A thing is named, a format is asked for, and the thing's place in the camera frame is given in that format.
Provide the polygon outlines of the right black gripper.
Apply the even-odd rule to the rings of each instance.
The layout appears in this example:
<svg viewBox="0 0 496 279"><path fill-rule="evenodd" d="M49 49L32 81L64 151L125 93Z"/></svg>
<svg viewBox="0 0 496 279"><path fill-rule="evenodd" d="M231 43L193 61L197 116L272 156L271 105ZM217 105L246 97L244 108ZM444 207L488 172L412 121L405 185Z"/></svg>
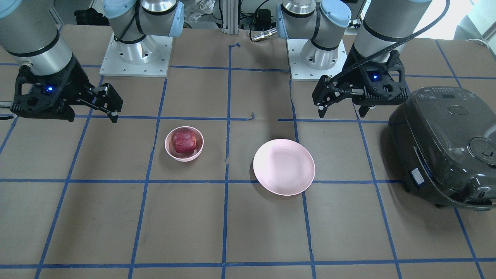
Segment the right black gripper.
<svg viewBox="0 0 496 279"><path fill-rule="evenodd" d="M72 105L85 105L103 111L117 123L123 100L113 85L95 87L75 55L60 71L35 75L30 62L23 62L15 80L14 100L10 111L18 117L57 119L73 122Z"/></svg>

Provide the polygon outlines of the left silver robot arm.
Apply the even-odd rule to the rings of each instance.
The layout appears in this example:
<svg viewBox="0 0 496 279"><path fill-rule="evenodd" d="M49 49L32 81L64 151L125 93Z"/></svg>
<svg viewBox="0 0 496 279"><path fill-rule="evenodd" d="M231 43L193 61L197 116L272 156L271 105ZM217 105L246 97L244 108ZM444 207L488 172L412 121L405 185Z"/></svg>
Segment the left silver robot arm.
<svg viewBox="0 0 496 279"><path fill-rule="evenodd" d="M322 75L312 92L320 118L330 106L348 98L360 106L361 117L374 106L399 105L408 99L400 53L406 42L418 36L414 30L430 3L370 2L342 70ZM275 21L280 38L306 40L300 56L308 67L327 70L336 63L352 11L341 0L282 0Z"/></svg>

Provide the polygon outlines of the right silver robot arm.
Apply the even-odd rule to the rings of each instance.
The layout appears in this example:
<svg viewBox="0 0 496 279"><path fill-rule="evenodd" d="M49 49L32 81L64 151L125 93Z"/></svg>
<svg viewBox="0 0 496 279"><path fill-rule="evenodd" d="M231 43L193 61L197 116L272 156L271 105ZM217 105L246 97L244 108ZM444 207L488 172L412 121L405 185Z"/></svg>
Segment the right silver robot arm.
<svg viewBox="0 0 496 279"><path fill-rule="evenodd" d="M117 122L124 101L113 85L92 84L76 53L105 55L100 73L165 76L170 43L184 28L179 0L103 0L103 12L77 10L78 25L62 30L53 0L2 0L1 48L18 64L11 101L2 120L16 117L72 122L74 106L99 110Z"/></svg>

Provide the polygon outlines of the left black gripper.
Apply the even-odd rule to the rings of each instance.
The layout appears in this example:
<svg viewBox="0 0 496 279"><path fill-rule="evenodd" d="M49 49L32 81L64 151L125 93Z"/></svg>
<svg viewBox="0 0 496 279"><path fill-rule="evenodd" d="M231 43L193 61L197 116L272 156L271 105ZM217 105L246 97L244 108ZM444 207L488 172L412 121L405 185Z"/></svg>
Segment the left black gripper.
<svg viewBox="0 0 496 279"><path fill-rule="evenodd" d="M353 95L352 101L358 108L360 118L365 118L372 106L399 105L409 97L405 81L405 68L400 53L393 50L386 54L384 62L370 60L338 79L336 87L330 76L322 75L312 92L312 101L318 107L319 118L324 118L327 109L346 98L351 90L364 93Z"/></svg>

